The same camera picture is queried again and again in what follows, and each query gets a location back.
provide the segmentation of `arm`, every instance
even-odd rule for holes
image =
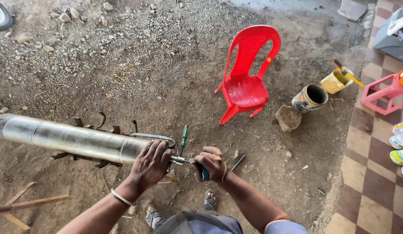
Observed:
[[[210,180],[218,182],[219,186],[230,194],[245,218],[259,232],[266,232],[265,228],[272,221],[290,219],[287,213],[235,173],[229,171],[226,174],[226,167],[219,149],[205,146],[203,152],[195,157],[192,163],[196,162],[209,171]],[[197,179],[201,181],[199,167],[196,168]]]
[[[157,184],[165,176],[172,154],[167,147],[168,141],[150,141],[136,158],[131,174],[115,192],[127,201],[135,202],[145,190]],[[109,194],[58,234],[107,234],[128,208],[129,205]]]

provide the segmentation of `bangle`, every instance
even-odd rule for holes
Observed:
[[[135,206],[134,202],[130,202],[130,201],[124,199],[121,195],[117,194],[114,189],[111,189],[110,191],[113,194],[113,196],[115,196],[115,198],[121,200],[122,202],[124,202],[124,203],[126,203],[126,204],[128,204],[130,206]]]

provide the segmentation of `chair backrest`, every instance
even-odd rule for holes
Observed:
[[[256,54],[268,40],[272,40],[272,48],[258,72],[257,76],[261,79],[269,64],[277,55],[281,47],[281,40],[278,32],[271,26],[267,25],[254,25],[240,31],[233,39],[232,44],[229,48],[224,80],[226,79],[226,72],[229,66],[230,55],[236,45],[238,45],[238,53],[236,55],[233,68],[229,73],[230,75],[249,73],[249,69],[251,68]]]

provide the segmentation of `man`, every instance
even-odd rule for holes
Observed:
[[[149,142],[132,166],[131,174],[112,193],[72,220],[58,234],[108,234],[129,206],[166,174],[172,150],[168,141]],[[290,220],[287,213],[270,199],[236,176],[222,161],[222,153],[206,146],[192,162],[202,181],[197,164],[209,171],[209,180],[218,183],[235,200],[245,218],[263,234],[306,234],[305,228]],[[183,211],[169,219],[162,218],[154,207],[147,210],[147,223],[155,233],[165,234],[242,234],[239,222],[219,215],[213,191],[206,193],[204,212]]]

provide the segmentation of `yellow handle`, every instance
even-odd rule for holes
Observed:
[[[346,73],[346,76],[348,76],[350,79],[352,79],[356,84],[360,85],[360,87],[364,88],[364,84],[360,83],[359,80],[355,79],[355,77],[351,76],[349,73]]]

